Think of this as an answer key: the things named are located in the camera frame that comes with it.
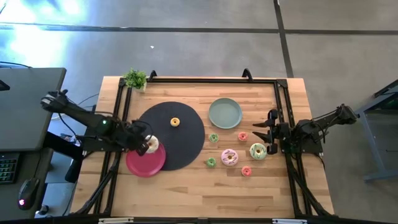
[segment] concrete floor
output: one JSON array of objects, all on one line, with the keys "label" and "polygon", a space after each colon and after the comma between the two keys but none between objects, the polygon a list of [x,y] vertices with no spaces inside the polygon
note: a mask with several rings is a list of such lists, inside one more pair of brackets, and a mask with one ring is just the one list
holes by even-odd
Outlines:
[{"label": "concrete floor", "polygon": [[[280,7],[286,29],[398,29],[395,0],[280,0]],[[272,0],[14,0],[0,14],[0,22],[277,28]],[[158,75],[235,77],[247,67],[255,77],[286,77],[279,34],[55,32],[16,26],[0,30],[0,40],[1,60],[67,68],[63,87],[76,102],[99,92],[103,76],[122,75],[130,67],[156,70]],[[355,110],[398,77],[396,35],[287,35],[287,45],[294,76],[305,79],[314,116],[341,103]],[[82,125],[65,121],[84,133]],[[70,133],[57,120],[50,130]],[[398,179],[369,184],[362,180],[376,170],[362,125],[333,127],[330,132],[324,160],[336,214],[397,223]],[[53,162],[70,161],[56,155]],[[63,182],[65,168],[52,172],[48,182]],[[51,215],[62,214],[68,200],[60,201],[50,202],[56,207]]]}]

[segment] keyboard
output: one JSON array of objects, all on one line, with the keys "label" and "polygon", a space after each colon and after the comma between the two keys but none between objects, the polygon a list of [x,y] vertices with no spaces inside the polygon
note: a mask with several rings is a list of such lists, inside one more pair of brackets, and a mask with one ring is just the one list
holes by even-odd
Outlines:
[{"label": "keyboard", "polygon": [[0,153],[0,184],[13,184],[17,179],[18,152]]}]

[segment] plate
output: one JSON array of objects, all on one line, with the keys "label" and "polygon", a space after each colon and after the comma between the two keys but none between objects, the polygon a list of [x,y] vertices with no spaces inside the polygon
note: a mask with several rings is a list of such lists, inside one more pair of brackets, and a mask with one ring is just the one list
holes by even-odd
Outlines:
[{"label": "plate", "polygon": [[229,129],[237,126],[243,117],[239,104],[229,98],[214,101],[209,109],[210,121],[217,127]]},{"label": "plate", "polygon": [[139,177],[151,177],[158,173],[166,160],[166,151],[162,143],[154,153],[139,156],[136,151],[130,151],[126,156],[129,171]]}]

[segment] wooden tabletop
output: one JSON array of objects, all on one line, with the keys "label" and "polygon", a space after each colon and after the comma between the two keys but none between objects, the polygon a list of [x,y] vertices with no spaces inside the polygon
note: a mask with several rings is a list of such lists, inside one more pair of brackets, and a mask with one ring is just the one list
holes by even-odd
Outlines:
[{"label": "wooden tabletop", "polygon": [[[112,112],[120,77],[104,77],[98,111]],[[288,78],[290,99],[294,118],[311,118],[304,81]],[[123,112],[126,90],[123,92],[119,115]],[[228,97],[242,107],[243,119],[233,129],[213,126],[208,110],[217,98]],[[284,95],[281,91],[285,109]],[[228,218],[275,218],[293,217],[292,199],[285,158],[280,151],[268,155],[264,161],[255,161],[249,155],[249,148],[262,141],[251,131],[266,133],[267,129],[252,126],[267,118],[269,110],[276,108],[274,87],[267,84],[246,83],[148,83],[145,93],[133,91],[128,120],[140,115],[158,103],[178,101],[191,106],[205,125],[205,143],[199,156],[188,166],[175,171],[160,171],[150,178],[132,175],[126,167],[126,154],[120,163],[114,203],[113,217],[228,217]],[[247,142],[238,140],[238,133],[249,133]],[[220,140],[211,143],[208,135],[218,133]],[[234,149],[239,162],[234,167],[221,163],[220,155],[225,149]],[[103,152],[95,152],[83,161],[72,211],[76,211],[93,193],[98,185],[103,163]],[[214,169],[206,168],[204,161],[209,157],[217,160]],[[325,172],[319,158],[303,155],[307,184],[324,208],[333,213]],[[251,166],[252,176],[243,177],[241,168]],[[302,194],[298,192],[303,209]]]}]

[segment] donut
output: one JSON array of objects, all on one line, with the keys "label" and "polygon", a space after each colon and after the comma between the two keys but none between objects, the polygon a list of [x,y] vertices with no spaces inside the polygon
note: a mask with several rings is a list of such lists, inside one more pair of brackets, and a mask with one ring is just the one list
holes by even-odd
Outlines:
[{"label": "donut", "polygon": [[148,150],[146,153],[154,153],[157,148],[159,147],[159,140],[155,136],[150,136],[148,135],[145,140],[147,141],[147,144],[149,146]]},{"label": "donut", "polygon": [[209,141],[211,141],[212,143],[218,142],[218,134],[210,134],[209,135]]},{"label": "donut", "polygon": [[225,149],[223,153],[221,153],[221,161],[226,166],[235,166],[238,162],[238,153],[233,149]]},{"label": "donut", "polygon": [[216,159],[210,157],[208,160],[206,160],[206,165],[207,165],[207,167],[209,167],[209,168],[214,168],[214,167],[216,167]]},{"label": "donut", "polygon": [[254,143],[250,147],[250,156],[253,157],[253,159],[261,160],[264,159],[267,155],[267,149],[263,144],[260,143]]},{"label": "donut", "polygon": [[170,124],[171,124],[173,127],[177,127],[178,125],[180,125],[180,120],[179,120],[178,118],[172,118],[172,119],[170,120]]},{"label": "donut", "polygon": [[244,131],[238,134],[238,139],[241,141],[247,141],[248,140],[248,134],[245,133]]},{"label": "donut", "polygon": [[244,166],[242,168],[242,175],[245,177],[250,177],[251,176],[251,168],[249,166]]}]

